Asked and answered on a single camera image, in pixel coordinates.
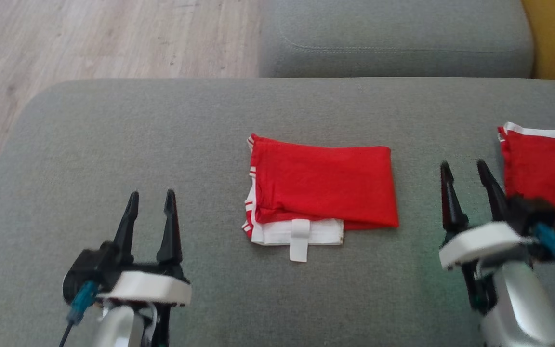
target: gray cushion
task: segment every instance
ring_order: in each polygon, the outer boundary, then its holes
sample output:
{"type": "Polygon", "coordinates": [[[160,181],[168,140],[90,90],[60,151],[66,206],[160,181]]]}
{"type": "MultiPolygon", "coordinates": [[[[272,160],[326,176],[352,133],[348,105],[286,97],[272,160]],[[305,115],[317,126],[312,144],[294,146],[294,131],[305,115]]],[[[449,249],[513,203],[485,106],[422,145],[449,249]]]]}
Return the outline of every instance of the gray cushion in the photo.
{"type": "Polygon", "coordinates": [[[262,77],[528,77],[520,0],[265,0],[262,77]]]}
{"type": "MultiPolygon", "coordinates": [[[[0,346],[55,346],[61,281],[83,248],[112,239],[130,192],[132,252],[155,259],[176,190],[192,305],[174,346],[477,347],[461,274],[441,270],[439,169],[471,221],[490,219],[476,158],[500,178],[496,126],[555,128],[555,81],[518,79],[93,80],[35,97],[0,157],[0,346]],[[398,230],[343,246],[251,244],[240,226],[251,132],[320,146],[392,149],[398,230]]],[[[555,303],[555,265],[537,266],[555,303]]],[[[97,310],[71,332],[87,346],[97,310]]]]}

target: black cable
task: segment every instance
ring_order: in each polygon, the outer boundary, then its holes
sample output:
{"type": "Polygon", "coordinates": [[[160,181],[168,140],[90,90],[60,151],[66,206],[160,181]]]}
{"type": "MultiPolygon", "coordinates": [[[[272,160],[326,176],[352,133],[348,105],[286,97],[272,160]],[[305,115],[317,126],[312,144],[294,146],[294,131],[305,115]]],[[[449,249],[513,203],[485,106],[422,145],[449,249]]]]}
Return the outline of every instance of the black cable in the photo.
{"type": "Polygon", "coordinates": [[[70,330],[72,330],[73,326],[74,326],[73,323],[68,324],[68,327],[64,332],[64,336],[61,338],[61,342],[59,343],[59,347],[64,347],[64,344],[66,344],[66,340],[68,339],[68,335],[70,334],[70,330]]]}

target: white strap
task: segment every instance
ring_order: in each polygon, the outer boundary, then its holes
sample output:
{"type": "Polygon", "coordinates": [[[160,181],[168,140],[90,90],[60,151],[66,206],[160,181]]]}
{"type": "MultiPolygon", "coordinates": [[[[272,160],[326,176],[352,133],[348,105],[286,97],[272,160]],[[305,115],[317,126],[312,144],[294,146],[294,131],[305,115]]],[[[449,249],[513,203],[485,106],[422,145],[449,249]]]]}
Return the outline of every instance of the white strap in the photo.
{"type": "Polygon", "coordinates": [[[291,261],[308,261],[308,242],[310,240],[310,220],[293,219],[291,231],[291,261]]]}

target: white stripe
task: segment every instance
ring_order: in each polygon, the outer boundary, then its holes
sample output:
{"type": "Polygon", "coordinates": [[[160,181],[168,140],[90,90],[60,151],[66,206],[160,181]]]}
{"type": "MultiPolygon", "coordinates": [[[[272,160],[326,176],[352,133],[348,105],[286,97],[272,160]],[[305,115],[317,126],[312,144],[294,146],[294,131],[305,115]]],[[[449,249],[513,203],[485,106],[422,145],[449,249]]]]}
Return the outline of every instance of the white stripe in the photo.
{"type": "Polygon", "coordinates": [[[508,121],[504,125],[504,132],[515,132],[522,135],[542,136],[547,138],[555,138],[555,130],[529,129],[522,128],[515,123],[508,121]]]}

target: red garment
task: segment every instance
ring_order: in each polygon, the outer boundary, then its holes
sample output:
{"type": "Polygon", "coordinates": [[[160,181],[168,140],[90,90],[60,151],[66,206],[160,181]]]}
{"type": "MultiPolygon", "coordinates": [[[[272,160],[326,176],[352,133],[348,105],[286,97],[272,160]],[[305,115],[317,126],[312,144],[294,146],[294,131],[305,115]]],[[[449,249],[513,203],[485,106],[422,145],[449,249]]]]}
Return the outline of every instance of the red garment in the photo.
{"type": "Polygon", "coordinates": [[[507,195],[541,196],[555,205],[555,130],[498,128],[507,195]]]}
{"type": "Polygon", "coordinates": [[[256,220],[343,219],[345,230],[397,227],[388,147],[326,148],[252,134],[256,220]]]}

